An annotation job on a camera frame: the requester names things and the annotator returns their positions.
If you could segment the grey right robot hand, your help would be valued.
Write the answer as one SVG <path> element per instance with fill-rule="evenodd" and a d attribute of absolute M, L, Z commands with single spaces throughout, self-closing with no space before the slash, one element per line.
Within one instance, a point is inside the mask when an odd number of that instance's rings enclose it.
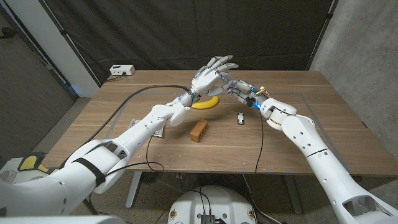
<path fill-rule="evenodd" d="M 235 96 L 242 104 L 257 110 L 260 110 L 262 103 L 270 98 L 263 86 L 256 88 L 242 80 L 232 80 L 228 87 L 228 94 Z"/>

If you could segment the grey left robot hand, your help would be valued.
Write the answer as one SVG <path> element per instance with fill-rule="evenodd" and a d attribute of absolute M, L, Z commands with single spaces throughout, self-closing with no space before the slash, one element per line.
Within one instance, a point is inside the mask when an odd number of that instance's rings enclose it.
<path fill-rule="evenodd" d="M 236 63 L 228 63 L 233 55 L 214 56 L 210 61 L 202 66 L 194 75 L 190 93 L 194 95 L 202 95 L 210 90 L 219 79 L 229 75 L 229 71 L 233 68 L 238 68 L 239 65 Z"/>

